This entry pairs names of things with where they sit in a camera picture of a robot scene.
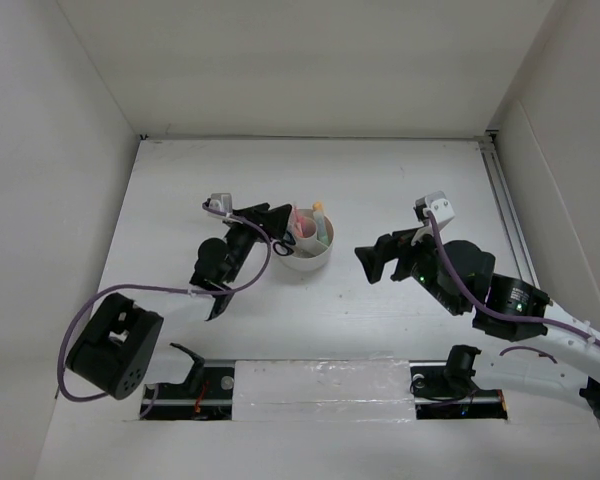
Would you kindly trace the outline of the white round divided organizer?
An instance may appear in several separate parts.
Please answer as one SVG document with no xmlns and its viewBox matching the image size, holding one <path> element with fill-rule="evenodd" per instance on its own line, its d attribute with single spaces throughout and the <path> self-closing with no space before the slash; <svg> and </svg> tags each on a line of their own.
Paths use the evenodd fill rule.
<svg viewBox="0 0 600 480">
<path fill-rule="evenodd" d="M 310 218 L 314 221 L 312 208 L 298 208 L 303 217 Z M 287 268 L 301 273 L 310 273 L 324 267 L 330 260 L 333 251 L 335 230 L 331 219 L 324 212 L 326 220 L 326 228 L 329 235 L 329 246 L 326 247 L 317 240 L 317 233 L 309 239 L 297 238 L 294 235 L 294 216 L 291 212 L 289 217 L 288 229 L 296 240 L 294 254 L 288 257 L 279 257 L 274 253 L 274 256 L 279 262 Z"/>
</svg>

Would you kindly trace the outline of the green highlighter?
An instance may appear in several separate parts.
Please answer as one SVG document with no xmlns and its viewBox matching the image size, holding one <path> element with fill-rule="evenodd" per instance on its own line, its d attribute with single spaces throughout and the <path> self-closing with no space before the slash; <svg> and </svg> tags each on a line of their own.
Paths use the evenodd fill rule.
<svg viewBox="0 0 600 480">
<path fill-rule="evenodd" d="M 328 231 L 326 228 L 326 220 L 325 220 L 325 216 L 323 220 L 319 220 L 316 223 L 316 233 L 317 233 L 317 240 L 319 242 L 321 242 L 323 245 L 325 245 L 326 247 L 329 246 L 330 242 L 329 242 L 329 235 L 328 235 Z"/>
</svg>

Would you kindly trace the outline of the black handled scissors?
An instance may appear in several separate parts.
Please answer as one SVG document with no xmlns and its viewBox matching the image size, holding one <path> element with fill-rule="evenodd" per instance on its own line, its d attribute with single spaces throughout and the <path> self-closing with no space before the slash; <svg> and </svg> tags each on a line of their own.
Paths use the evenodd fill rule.
<svg viewBox="0 0 600 480">
<path fill-rule="evenodd" d="M 272 249 L 279 257 L 288 257 L 294 254 L 296 240 L 290 231 L 272 242 Z"/>
</svg>

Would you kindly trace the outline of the pink highlighter pen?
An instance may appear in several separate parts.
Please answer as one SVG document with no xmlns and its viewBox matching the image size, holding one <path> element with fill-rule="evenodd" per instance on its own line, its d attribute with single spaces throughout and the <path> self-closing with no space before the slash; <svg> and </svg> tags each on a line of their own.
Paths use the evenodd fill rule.
<svg viewBox="0 0 600 480">
<path fill-rule="evenodd" d="M 294 216 L 294 235 L 297 238 L 304 238 L 305 237 L 305 232 L 304 232 L 304 217 L 301 215 L 299 209 L 297 208 L 296 204 L 293 204 L 293 210 L 292 210 L 293 216 Z"/>
</svg>

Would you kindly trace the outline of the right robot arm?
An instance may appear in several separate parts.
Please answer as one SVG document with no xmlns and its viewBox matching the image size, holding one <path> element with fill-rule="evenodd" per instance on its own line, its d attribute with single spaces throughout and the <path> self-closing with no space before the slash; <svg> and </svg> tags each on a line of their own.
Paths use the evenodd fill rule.
<svg viewBox="0 0 600 480">
<path fill-rule="evenodd" d="M 395 262 L 392 281 L 416 281 L 450 315 L 508 342 L 497 356 L 457 344 L 444 364 L 414 367 L 410 391 L 420 416 L 440 408 L 458 415 L 480 395 L 517 390 L 570 403 L 600 421 L 600 333 L 568 315 L 548 294 L 495 271 L 493 254 L 466 240 L 442 242 L 415 230 L 380 236 L 354 250 L 375 284 Z"/>
</svg>

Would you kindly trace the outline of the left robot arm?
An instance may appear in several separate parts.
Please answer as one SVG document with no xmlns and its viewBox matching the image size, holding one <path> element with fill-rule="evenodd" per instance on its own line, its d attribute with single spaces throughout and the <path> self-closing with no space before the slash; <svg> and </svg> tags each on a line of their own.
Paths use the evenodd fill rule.
<svg viewBox="0 0 600 480">
<path fill-rule="evenodd" d="M 74 403 L 124 400 L 152 383 L 168 383 L 185 397 L 200 390 L 202 371 L 193 361 L 174 359 L 167 340 L 192 324 L 218 318 L 236 294 L 252 289 L 271 259 L 289 251 L 293 212 L 291 204 L 235 209 L 227 194 L 211 195 L 201 208 L 227 232 L 200 244 L 186 286 L 112 285 L 79 308 L 57 357 L 62 397 Z"/>
</svg>

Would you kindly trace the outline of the orange highlighter marker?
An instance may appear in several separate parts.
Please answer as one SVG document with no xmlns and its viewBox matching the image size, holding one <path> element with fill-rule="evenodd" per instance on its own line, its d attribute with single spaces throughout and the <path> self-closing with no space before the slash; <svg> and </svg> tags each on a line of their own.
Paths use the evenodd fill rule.
<svg viewBox="0 0 600 480">
<path fill-rule="evenodd" d="M 314 217 L 315 222 L 318 222 L 319 220 L 324 219 L 324 209 L 323 209 L 323 205 L 321 202 L 315 202 L 312 205 L 312 210 L 313 210 L 313 217 Z"/>
</svg>

